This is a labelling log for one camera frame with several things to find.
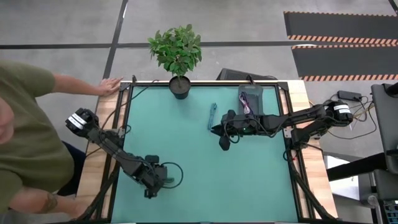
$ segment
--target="power adapter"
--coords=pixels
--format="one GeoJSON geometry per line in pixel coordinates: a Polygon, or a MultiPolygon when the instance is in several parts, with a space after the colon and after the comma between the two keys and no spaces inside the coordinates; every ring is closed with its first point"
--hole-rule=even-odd
{"type": "Polygon", "coordinates": [[[360,102],[362,99],[362,94],[340,90],[337,92],[337,97],[341,100],[360,102]]]}

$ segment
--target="concrete floor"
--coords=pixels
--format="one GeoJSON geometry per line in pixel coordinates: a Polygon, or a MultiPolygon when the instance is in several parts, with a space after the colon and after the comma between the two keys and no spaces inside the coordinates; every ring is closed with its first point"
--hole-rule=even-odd
{"type": "MultiPolygon", "coordinates": [[[[111,43],[121,3],[122,0],[2,0],[0,45],[111,43]]],[[[130,0],[119,43],[146,42],[158,29],[188,23],[201,34],[202,41],[286,41],[283,11],[394,15],[387,0],[130,0]]],[[[108,53],[109,49],[0,50],[0,59],[30,63],[96,84],[103,77],[108,53]]],[[[202,63],[188,76],[192,80],[214,80],[224,67],[273,75],[281,80],[298,79],[290,47],[203,48],[202,63]]],[[[170,78],[170,74],[150,60],[147,49],[117,49],[111,77],[127,79],[131,75],[139,80],[170,78]]],[[[306,87],[310,100],[322,103],[338,90],[369,95],[373,83],[383,82],[308,82],[306,87]]],[[[61,138],[84,150],[86,141],[66,130],[64,120],[79,107],[94,110],[96,98],[54,94],[40,98],[39,104],[61,138]]],[[[340,136],[355,136],[372,127],[368,119],[356,124],[353,131],[349,128],[332,131],[339,131],[340,136]]],[[[352,141],[338,140],[327,134],[321,142],[325,151],[358,157],[382,151],[378,131],[352,141]]],[[[336,204],[341,218],[356,219],[350,216],[355,212],[351,212],[353,208],[347,207],[344,200],[336,200],[336,204]]],[[[62,215],[15,214],[5,218],[6,223],[48,223],[66,219],[62,215]]]]}

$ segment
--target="person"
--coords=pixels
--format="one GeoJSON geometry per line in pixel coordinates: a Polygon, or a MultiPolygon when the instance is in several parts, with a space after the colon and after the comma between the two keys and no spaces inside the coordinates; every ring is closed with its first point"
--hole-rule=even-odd
{"type": "Polygon", "coordinates": [[[64,212],[87,208],[77,192],[85,153],[62,142],[35,98],[49,93],[108,96],[121,78],[93,86],[23,63],[0,61],[0,213],[64,212]]]}

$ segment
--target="olive green shirt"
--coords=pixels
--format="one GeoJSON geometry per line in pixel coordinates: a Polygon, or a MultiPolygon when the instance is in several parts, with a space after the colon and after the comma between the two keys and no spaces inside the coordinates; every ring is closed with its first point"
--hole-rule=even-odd
{"type": "Polygon", "coordinates": [[[0,97],[14,112],[14,135],[0,144],[0,213],[22,188],[59,190],[73,175],[73,159],[35,98],[50,93],[51,72],[0,60],[0,97]]]}

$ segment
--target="white label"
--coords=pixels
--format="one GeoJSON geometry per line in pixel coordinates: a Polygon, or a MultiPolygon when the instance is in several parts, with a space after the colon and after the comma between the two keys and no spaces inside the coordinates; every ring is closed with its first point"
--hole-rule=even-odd
{"type": "Polygon", "coordinates": [[[83,120],[81,117],[79,117],[76,113],[72,114],[73,118],[77,121],[79,121],[80,124],[85,125],[87,122],[83,120]]]}
{"type": "Polygon", "coordinates": [[[341,110],[338,110],[338,112],[339,113],[351,113],[351,111],[347,110],[347,109],[341,109],[341,110]]]}
{"type": "Polygon", "coordinates": [[[349,109],[348,105],[338,105],[333,107],[334,110],[349,109]]]}
{"type": "Polygon", "coordinates": [[[83,125],[79,124],[79,122],[77,122],[75,119],[72,118],[72,116],[70,116],[68,118],[68,120],[70,122],[72,122],[73,125],[75,125],[78,129],[82,130],[83,129],[83,125]]]}

